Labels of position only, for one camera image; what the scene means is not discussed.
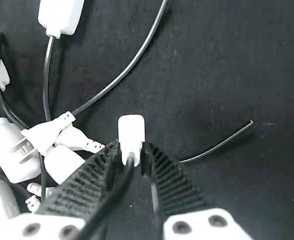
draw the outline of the power adapter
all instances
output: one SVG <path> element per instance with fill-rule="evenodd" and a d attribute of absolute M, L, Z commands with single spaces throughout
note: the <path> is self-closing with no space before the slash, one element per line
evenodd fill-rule
<path fill-rule="evenodd" d="M 84 0 L 40 0 L 38 22 L 48 36 L 60 39 L 73 35 L 78 26 Z"/>

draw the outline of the black cloth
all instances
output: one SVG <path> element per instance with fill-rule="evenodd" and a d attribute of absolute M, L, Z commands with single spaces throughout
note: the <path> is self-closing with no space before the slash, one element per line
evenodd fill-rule
<path fill-rule="evenodd" d="M 74 110 L 111 82 L 143 43 L 160 0 L 85 0 L 74 36 L 55 42 L 52 115 Z M 48 38 L 39 0 L 0 0 L 4 95 L 29 124 L 44 121 L 42 70 Z M 294 239 L 294 1 L 172 0 L 132 73 L 75 122 L 90 138 L 117 138 L 117 120 L 142 114 L 146 137 L 185 159 L 248 120 L 249 132 L 188 165 L 190 177 L 258 240 Z M 153 239 L 149 181 L 135 182 L 109 239 Z"/>

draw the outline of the screw hole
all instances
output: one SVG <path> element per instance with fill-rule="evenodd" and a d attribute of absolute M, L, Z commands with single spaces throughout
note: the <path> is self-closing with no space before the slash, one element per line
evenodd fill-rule
<path fill-rule="evenodd" d="M 175 224 L 173 224 L 173 232 L 176 234 L 188 234 L 192 231 L 189 224 L 187 224 L 185 221 L 178 221 Z"/>
<path fill-rule="evenodd" d="M 219 215 L 213 215 L 209 217 L 209 223 L 212 227 L 223 228 L 228 225 L 227 220 Z"/>
<path fill-rule="evenodd" d="M 24 237 L 31 237 L 36 235 L 39 232 L 40 229 L 40 224 L 38 223 L 31 223 L 29 225 L 27 225 L 23 231 L 22 231 L 22 235 Z"/>
<path fill-rule="evenodd" d="M 78 232 L 78 229 L 74 225 L 67 225 L 63 227 L 59 232 L 59 238 L 61 240 L 71 239 Z"/>

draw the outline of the white cable connector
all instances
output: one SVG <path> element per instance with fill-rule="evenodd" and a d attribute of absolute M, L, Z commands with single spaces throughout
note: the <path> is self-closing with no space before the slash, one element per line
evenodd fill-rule
<path fill-rule="evenodd" d="M 41 186 L 35 182 L 31 182 L 27 186 L 27 191 L 37 197 L 41 197 Z M 46 198 L 55 191 L 55 187 L 46 187 Z"/>
<path fill-rule="evenodd" d="M 38 22 L 48 36 L 73 35 L 78 26 L 84 0 L 40 0 Z"/>
<path fill-rule="evenodd" d="M 52 121 L 43 122 L 31 129 L 24 129 L 21 131 L 24 138 L 11 149 L 11 152 L 15 152 L 30 143 L 34 149 L 29 153 L 38 151 L 41 155 L 46 156 L 60 132 L 75 120 L 76 118 L 68 111 Z"/>
<path fill-rule="evenodd" d="M 25 203 L 29 212 L 31 213 L 34 213 L 40 207 L 40 201 L 35 195 L 32 195 L 30 198 L 28 198 Z"/>
<path fill-rule="evenodd" d="M 142 144 L 145 142 L 145 119 L 141 115 L 124 115 L 118 120 L 118 135 L 122 163 L 126 165 L 130 153 L 134 153 L 135 167 L 140 164 Z"/>
<path fill-rule="evenodd" d="M 96 154 L 102 150 L 105 145 L 89 139 L 80 129 L 72 124 L 61 131 L 56 139 L 55 146 L 64 145 L 73 151 L 84 150 Z"/>
<path fill-rule="evenodd" d="M 62 184 L 85 160 L 64 145 L 58 145 L 45 156 L 47 173 L 56 183 Z"/>

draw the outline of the metal prong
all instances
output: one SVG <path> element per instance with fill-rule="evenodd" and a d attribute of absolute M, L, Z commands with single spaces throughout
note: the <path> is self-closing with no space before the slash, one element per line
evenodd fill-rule
<path fill-rule="evenodd" d="M 24 164 L 27 162 L 29 159 L 31 159 L 33 154 L 37 151 L 37 149 L 33 149 L 30 152 L 28 152 L 25 156 L 23 156 L 23 159 L 19 162 L 20 164 Z"/>
<path fill-rule="evenodd" d="M 15 146 L 13 146 L 13 148 L 11 150 L 9 150 L 11 153 L 14 153 L 15 151 L 17 151 L 18 149 L 20 149 L 22 146 L 24 146 L 26 143 L 28 142 L 27 138 L 23 138 L 22 140 L 20 140 Z"/>

